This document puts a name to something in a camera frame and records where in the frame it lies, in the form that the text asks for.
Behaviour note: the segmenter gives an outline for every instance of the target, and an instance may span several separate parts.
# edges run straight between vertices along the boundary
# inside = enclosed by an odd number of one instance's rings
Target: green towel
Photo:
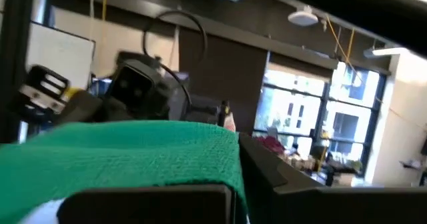
[[[179,121],[73,123],[0,147],[0,223],[89,187],[225,183],[246,199],[238,136]]]

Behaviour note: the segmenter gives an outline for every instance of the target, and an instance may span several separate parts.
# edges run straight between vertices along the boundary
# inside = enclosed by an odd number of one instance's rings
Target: glass window pane
[[[356,73],[349,65],[340,62],[332,75],[329,95],[340,101],[371,107],[374,104],[380,75],[357,67],[355,70]]]
[[[339,141],[330,141],[328,152],[334,159],[347,159],[359,161],[362,158],[363,144],[361,143],[341,143]]]
[[[279,132],[309,135],[316,125],[320,98],[263,87],[255,129],[276,127]]]
[[[323,130],[330,137],[365,142],[371,116],[368,108],[330,101],[326,105],[328,112],[323,122]]]
[[[325,84],[320,79],[274,70],[266,71],[264,74],[264,83],[269,83],[286,89],[303,91],[318,96],[322,95]]]

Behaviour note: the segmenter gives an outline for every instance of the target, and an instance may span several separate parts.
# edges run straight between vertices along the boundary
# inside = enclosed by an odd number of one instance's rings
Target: ceiling light
[[[404,47],[392,47],[392,48],[382,48],[382,49],[372,49],[369,48],[364,51],[364,56],[367,58],[370,57],[381,57],[385,55],[399,55],[403,53],[408,53],[409,50]]]
[[[318,17],[312,13],[312,9],[309,6],[305,5],[302,9],[290,13],[288,21],[295,25],[307,27],[316,24],[318,22]]]

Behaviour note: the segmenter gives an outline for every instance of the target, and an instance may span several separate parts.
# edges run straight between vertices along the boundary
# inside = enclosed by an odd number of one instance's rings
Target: white wall
[[[104,37],[102,37],[101,23],[100,20],[96,19],[93,25],[93,39],[96,41],[96,48],[92,71],[97,77],[105,77],[115,71],[115,57],[119,50],[142,53],[142,31],[105,22]],[[89,26],[90,18],[88,16],[63,9],[55,9],[55,27],[58,29],[89,38]],[[177,41],[177,35],[175,35],[174,39],[150,33],[147,40],[147,51],[151,56],[160,56],[163,64],[169,66],[172,70],[177,71],[179,69],[179,42]]]
[[[404,169],[399,161],[419,158],[426,139],[422,128],[427,127],[427,60],[405,53],[392,58],[390,70],[366,180],[408,186],[417,182],[418,173]],[[389,111],[389,106],[404,119]]]

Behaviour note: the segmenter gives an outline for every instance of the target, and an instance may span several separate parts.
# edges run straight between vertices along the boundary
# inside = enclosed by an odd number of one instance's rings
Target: black cable
[[[192,20],[197,25],[197,28],[199,29],[200,34],[201,34],[201,40],[203,42],[201,54],[199,56],[199,61],[197,62],[197,64],[199,65],[205,59],[205,56],[206,56],[206,51],[207,51],[207,35],[206,35],[206,32],[205,32],[205,29],[201,26],[199,20],[197,20],[197,18],[195,18],[192,14],[186,13],[185,11],[180,11],[180,10],[165,11],[165,12],[159,14],[157,17],[154,17],[154,19],[152,19],[148,23],[147,27],[143,30],[143,33],[142,33],[142,51],[144,52],[145,55],[149,56],[148,52],[147,52],[147,45],[146,45],[147,44],[147,33],[153,27],[154,23],[157,20],[160,20],[160,18],[165,17],[167,15],[182,15],[182,16],[187,17],[188,19]],[[187,102],[188,102],[187,108],[191,108],[193,106],[193,103],[191,102],[191,97],[189,96],[187,88],[181,82],[181,80],[179,79],[179,77],[169,67],[165,66],[162,63],[160,63],[160,65],[170,75],[172,75],[172,77],[175,78],[175,80],[179,83],[179,85],[181,86],[181,88],[183,89],[183,91],[185,93],[185,97],[187,98]]]

